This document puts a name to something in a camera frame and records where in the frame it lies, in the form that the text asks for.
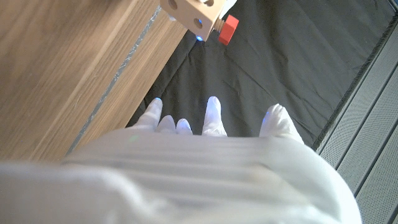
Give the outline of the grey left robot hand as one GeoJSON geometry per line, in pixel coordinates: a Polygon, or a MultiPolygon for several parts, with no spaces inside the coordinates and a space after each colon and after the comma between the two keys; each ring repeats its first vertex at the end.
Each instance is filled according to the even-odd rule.
{"type": "Polygon", "coordinates": [[[236,4],[237,0],[226,0],[223,10],[219,15],[219,18],[222,19],[224,15],[236,4]]]}

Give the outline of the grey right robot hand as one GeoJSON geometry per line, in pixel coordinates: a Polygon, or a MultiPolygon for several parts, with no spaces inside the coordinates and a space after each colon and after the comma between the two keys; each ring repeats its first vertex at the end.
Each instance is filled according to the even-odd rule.
{"type": "Polygon", "coordinates": [[[229,137],[220,101],[203,131],[162,116],[152,100],[137,123],[59,162],[1,163],[2,223],[361,223],[353,193],[273,105],[257,137],[229,137]]]}

